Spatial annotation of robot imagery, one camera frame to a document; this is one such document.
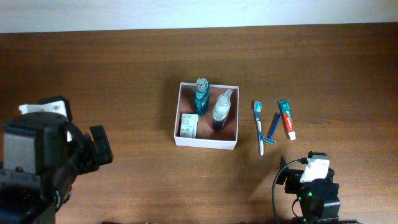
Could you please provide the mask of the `teal mouthwash bottle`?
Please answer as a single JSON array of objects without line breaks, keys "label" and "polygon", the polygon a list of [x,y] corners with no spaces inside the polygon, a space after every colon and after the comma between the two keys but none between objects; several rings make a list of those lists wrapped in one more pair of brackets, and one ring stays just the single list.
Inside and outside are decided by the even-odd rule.
[{"label": "teal mouthwash bottle", "polygon": [[206,78],[199,78],[196,83],[195,105],[196,114],[204,115],[208,110],[209,104],[209,81]]}]

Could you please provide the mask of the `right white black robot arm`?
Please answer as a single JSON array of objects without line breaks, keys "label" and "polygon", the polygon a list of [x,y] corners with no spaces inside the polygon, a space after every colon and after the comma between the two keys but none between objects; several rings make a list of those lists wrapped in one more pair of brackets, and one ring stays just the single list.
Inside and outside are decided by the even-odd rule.
[{"label": "right white black robot arm", "polygon": [[275,204],[275,187],[283,185],[285,193],[296,195],[302,216],[294,215],[297,223],[338,223],[341,202],[338,198],[339,185],[334,183],[335,171],[323,152],[310,151],[307,157],[291,162],[280,158],[280,169],[271,190],[274,218],[279,223]]}]

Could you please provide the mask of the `blue white toothbrush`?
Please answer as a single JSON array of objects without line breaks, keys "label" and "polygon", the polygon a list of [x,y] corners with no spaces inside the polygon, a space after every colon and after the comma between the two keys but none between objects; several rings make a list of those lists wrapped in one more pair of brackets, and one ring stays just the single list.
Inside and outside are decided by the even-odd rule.
[{"label": "blue white toothbrush", "polygon": [[259,138],[259,153],[261,156],[264,155],[264,142],[262,140],[262,128],[261,128],[261,121],[259,119],[259,113],[262,110],[262,104],[259,101],[254,102],[254,115],[257,124],[257,131],[258,131],[258,138]]}]

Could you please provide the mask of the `purple soap pump bottle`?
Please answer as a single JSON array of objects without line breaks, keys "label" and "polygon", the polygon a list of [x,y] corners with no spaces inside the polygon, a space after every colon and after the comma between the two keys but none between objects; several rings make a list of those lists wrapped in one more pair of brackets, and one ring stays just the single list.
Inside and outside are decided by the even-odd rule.
[{"label": "purple soap pump bottle", "polygon": [[232,93],[233,91],[229,89],[217,99],[212,115],[212,124],[215,131],[221,130],[228,119]]}]

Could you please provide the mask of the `green white soap box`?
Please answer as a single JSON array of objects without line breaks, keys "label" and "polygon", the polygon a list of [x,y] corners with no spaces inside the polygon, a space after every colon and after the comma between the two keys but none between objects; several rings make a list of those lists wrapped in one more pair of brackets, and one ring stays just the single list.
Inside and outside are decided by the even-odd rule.
[{"label": "green white soap box", "polygon": [[180,124],[180,137],[196,138],[199,115],[183,113]]}]

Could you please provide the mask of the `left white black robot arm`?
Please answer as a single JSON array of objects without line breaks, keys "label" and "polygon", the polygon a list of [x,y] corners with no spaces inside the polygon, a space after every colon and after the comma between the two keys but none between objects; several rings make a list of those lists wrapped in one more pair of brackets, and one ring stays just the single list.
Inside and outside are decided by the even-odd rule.
[{"label": "left white black robot arm", "polygon": [[90,131],[51,112],[23,114],[5,125],[1,223],[55,223],[76,178],[113,161],[104,127]]}]

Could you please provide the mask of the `blue disposable razor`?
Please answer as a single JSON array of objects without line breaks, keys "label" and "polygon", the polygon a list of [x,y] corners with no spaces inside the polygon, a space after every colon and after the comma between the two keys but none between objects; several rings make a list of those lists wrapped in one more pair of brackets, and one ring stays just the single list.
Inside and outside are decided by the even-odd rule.
[{"label": "blue disposable razor", "polygon": [[279,113],[277,113],[275,115],[275,119],[274,119],[274,122],[273,122],[270,130],[269,130],[268,136],[267,137],[264,137],[264,136],[262,137],[262,140],[264,142],[266,142],[268,144],[271,144],[271,145],[275,145],[275,141],[272,139],[272,137],[273,137],[273,135],[275,133],[275,130],[276,130],[277,126],[278,126],[278,123],[280,121],[280,117],[281,117],[281,115]]}]

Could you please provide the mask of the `red green toothpaste tube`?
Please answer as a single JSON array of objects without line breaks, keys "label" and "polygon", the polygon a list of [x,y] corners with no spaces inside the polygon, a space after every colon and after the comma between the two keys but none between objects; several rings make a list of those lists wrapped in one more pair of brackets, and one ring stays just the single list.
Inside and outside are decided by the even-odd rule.
[{"label": "red green toothpaste tube", "polygon": [[290,109],[290,103],[288,100],[280,100],[278,101],[278,105],[284,120],[287,135],[291,141],[294,141],[296,140],[296,132],[292,121],[292,112]]}]

